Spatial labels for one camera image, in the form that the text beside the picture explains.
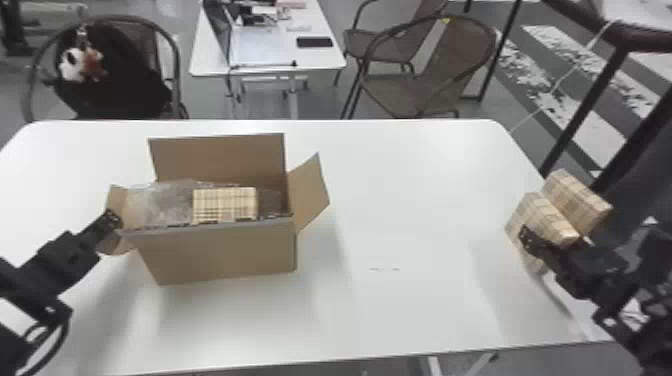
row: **black backpack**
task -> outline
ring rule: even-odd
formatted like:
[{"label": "black backpack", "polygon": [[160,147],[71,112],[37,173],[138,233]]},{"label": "black backpack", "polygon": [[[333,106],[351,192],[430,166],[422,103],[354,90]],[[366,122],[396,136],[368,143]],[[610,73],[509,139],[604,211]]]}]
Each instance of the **black backpack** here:
[{"label": "black backpack", "polygon": [[78,119],[150,119],[169,108],[171,91],[126,34],[106,23],[87,25],[85,30],[89,46],[103,54],[104,77],[81,83],[63,79],[59,65],[66,50],[80,47],[77,30],[59,39],[54,59],[54,90]]}]

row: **plastic bag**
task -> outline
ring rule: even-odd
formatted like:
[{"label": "plastic bag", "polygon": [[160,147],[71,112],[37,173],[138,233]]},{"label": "plastic bag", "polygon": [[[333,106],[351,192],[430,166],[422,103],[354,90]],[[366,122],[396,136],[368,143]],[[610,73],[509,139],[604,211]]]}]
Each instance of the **plastic bag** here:
[{"label": "plastic bag", "polygon": [[[128,189],[126,205],[131,215],[141,218],[143,228],[192,224],[195,189],[239,187],[235,183],[201,182],[193,179],[134,185]],[[257,188],[259,219],[282,215],[282,194]]]}]

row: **floor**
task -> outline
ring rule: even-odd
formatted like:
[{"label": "floor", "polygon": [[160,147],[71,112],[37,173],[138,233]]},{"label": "floor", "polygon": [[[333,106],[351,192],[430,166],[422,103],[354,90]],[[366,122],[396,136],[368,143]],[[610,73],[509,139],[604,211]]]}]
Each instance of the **floor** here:
[{"label": "floor", "polygon": [[[187,69],[193,44],[198,1],[182,0],[86,0],[90,14],[136,14],[159,23],[171,34],[182,53],[183,99],[192,118],[229,118],[225,104],[223,82],[217,79],[190,77]],[[361,0],[320,0],[335,34],[349,26]],[[386,6],[373,5],[365,13],[362,25],[381,29],[407,20],[417,1],[382,0]],[[508,0],[477,1],[472,14],[484,22],[501,28],[511,6]],[[450,9],[460,11],[455,2]],[[52,14],[44,8],[29,9],[47,27],[58,27],[75,20],[74,15]],[[439,29],[433,30],[428,43],[418,54],[416,65],[423,66]],[[554,137],[567,124],[573,110],[589,88],[591,81],[608,58],[610,47],[598,43],[595,52],[582,47],[591,34],[558,16],[538,0],[525,0],[512,38],[507,43],[493,80],[482,103],[464,101],[459,108],[463,117],[490,118],[506,129],[514,130],[512,137],[535,165],[539,165],[550,150]],[[34,44],[40,37],[31,37]],[[22,66],[27,59],[0,57],[0,145],[4,145],[23,125],[19,111],[19,96],[24,89]],[[309,89],[300,92],[300,117],[303,119],[337,118],[354,75],[353,63],[344,71],[337,88],[332,86],[333,74],[311,76]],[[554,95],[548,90],[573,65],[570,75]],[[589,121],[575,138],[558,167],[568,169],[589,182],[605,166],[636,125],[651,110],[659,96],[672,81],[672,59],[669,56],[635,55],[614,79]],[[377,66],[377,70],[396,67]],[[475,92],[483,76],[474,77],[468,92]],[[268,92],[249,87],[250,117],[253,119],[287,117],[286,103],[279,91]],[[36,93],[35,110],[40,118],[67,119],[71,112],[50,92]],[[521,124],[530,112],[541,108],[532,119]],[[357,118],[387,118],[370,99],[363,96]],[[441,356],[446,375],[464,372],[478,354]],[[314,366],[273,368],[225,374],[333,374],[354,375],[366,371],[369,375],[406,375],[402,359],[382,359],[367,362],[343,362]],[[549,347],[509,350],[486,367],[482,375],[615,375],[638,374],[634,361],[618,346],[610,343],[582,346]]]}]

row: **white cable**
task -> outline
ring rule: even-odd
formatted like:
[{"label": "white cable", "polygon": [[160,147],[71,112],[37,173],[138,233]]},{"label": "white cable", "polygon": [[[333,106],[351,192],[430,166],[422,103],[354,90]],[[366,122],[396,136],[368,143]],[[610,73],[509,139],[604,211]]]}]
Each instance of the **white cable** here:
[{"label": "white cable", "polygon": [[[593,39],[591,39],[590,42],[588,42],[588,44],[586,44],[586,48],[589,51],[592,51],[593,47],[595,47],[595,45],[597,44],[597,41],[600,40],[600,38],[607,31],[607,29],[609,29],[609,27],[611,27],[611,25],[613,25],[614,22],[616,22],[616,21],[618,21],[618,20],[610,20],[604,26],[602,26],[602,29],[600,29],[600,31],[595,35],[595,37],[593,37]],[[580,65],[581,65],[580,61],[576,62],[574,64],[574,66],[572,66],[572,68],[567,73],[565,73],[562,77],[560,77],[560,79],[558,81],[555,82],[555,85],[553,85],[551,90],[549,90],[545,94],[553,95],[553,93],[555,93],[558,89],[560,89],[560,84],[562,83],[562,81],[564,81],[567,77],[569,77],[572,73],[574,73],[574,71],[577,70]],[[541,111],[543,111],[543,108],[539,107],[534,112],[525,116],[525,118],[523,120],[521,120],[518,124],[514,125],[509,130],[509,134],[513,134],[513,132],[515,132],[516,129],[520,128],[521,125],[527,123],[530,119],[532,119],[534,116],[536,116]]]}]

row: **panda keychain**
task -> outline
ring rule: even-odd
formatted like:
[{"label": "panda keychain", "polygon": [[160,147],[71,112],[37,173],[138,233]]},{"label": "panda keychain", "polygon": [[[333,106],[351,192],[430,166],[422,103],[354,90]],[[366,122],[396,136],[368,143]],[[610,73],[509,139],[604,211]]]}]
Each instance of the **panda keychain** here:
[{"label": "panda keychain", "polygon": [[103,54],[91,47],[86,34],[86,24],[77,29],[76,47],[63,51],[58,68],[65,81],[82,83],[87,77],[98,82],[107,75],[103,68]]}]

